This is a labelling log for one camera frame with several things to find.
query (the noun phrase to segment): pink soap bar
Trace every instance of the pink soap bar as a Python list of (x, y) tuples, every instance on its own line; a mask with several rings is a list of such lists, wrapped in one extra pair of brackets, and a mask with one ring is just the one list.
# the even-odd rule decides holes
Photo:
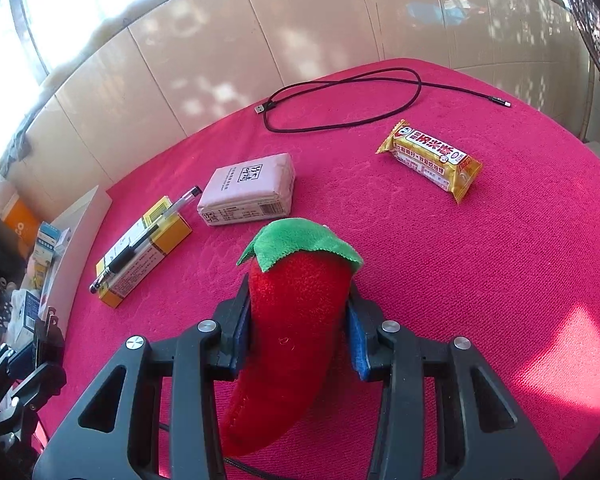
[(211, 226), (288, 216), (295, 180), (288, 153), (219, 168), (202, 193), (198, 213)]

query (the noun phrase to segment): orange box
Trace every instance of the orange box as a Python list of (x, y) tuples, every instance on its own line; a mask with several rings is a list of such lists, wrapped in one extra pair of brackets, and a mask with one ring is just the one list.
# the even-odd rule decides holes
[[(107, 251), (107, 254), (96, 264), (98, 276), (109, 262), (144, 230), (153, 224), (160, 215), (171, 206), (168, 196), (163, 196), (141, 219)], [(144, 277), (173, 249), (191, 233), (191, 227), (179, 214), (169, 218), (149, 238), (150, 243), (140, 249), (128, 264), (108, 282), (103, 283), (98, 290), (98, 297), (103, 303), (112, 308), (117, 308), (122, 300), (140, 283)]]
[(0, 220), (13, 229), (30, 250), (36, 243), (40, 220), (15, 193), (0, 214)]

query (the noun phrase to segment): small blue box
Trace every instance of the small blue box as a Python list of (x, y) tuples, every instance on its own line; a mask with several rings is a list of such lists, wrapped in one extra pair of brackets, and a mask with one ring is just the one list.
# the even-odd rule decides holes
[(42, 222), (38, 229), (33, 259), (42, 266), (48, 267), (54, 257), (54, 249), (60, 239), (61, 232), (52, 225)]

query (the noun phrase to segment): white box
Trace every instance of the white box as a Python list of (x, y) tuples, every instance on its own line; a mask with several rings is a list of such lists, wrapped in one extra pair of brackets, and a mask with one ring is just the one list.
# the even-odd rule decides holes
[(40, 319), (46, 319), (48, 307), (53, 307), (65, 339), (80, 277), (110, 206), (111, 198), (104, 186), (96, 186), (51, 222), (59, 230), (71, 228), (72, 234), (64, 254), (54, 260), (49, 269), (39, 314)]
[(198, 202), (207, 225), (225, 225), (288, 216), (296, 172), (288, 153), (219, 168)]

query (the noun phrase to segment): green felt leaf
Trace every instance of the green felt leaf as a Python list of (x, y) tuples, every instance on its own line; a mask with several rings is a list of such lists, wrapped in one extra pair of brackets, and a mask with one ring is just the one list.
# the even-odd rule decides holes
[(265, 225), (247, 246), (236, 265), (256, 257), (262, 272), (296, 251), (327, 251), (348, 260), (356, 272), (364, 261), (356, 250), (328, 227), (306, 218), (283, 218)]

